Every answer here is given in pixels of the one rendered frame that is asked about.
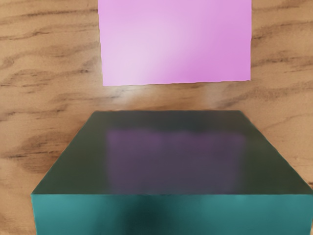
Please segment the teal block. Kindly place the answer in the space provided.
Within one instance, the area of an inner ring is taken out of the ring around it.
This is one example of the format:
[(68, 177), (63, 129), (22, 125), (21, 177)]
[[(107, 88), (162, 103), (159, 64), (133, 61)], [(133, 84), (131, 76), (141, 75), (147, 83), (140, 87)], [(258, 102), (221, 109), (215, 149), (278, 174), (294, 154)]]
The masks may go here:
[(31, 193), (36, 235), (310, 235), (313, 189), (241, 111), (94, 112)]

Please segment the pink block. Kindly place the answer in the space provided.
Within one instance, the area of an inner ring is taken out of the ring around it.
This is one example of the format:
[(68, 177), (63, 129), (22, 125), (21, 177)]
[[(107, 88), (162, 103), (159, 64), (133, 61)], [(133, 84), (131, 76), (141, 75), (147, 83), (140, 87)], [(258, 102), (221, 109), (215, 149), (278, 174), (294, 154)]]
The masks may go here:
[(104, 86), (250, 80), (252, 0), (98, 0)]

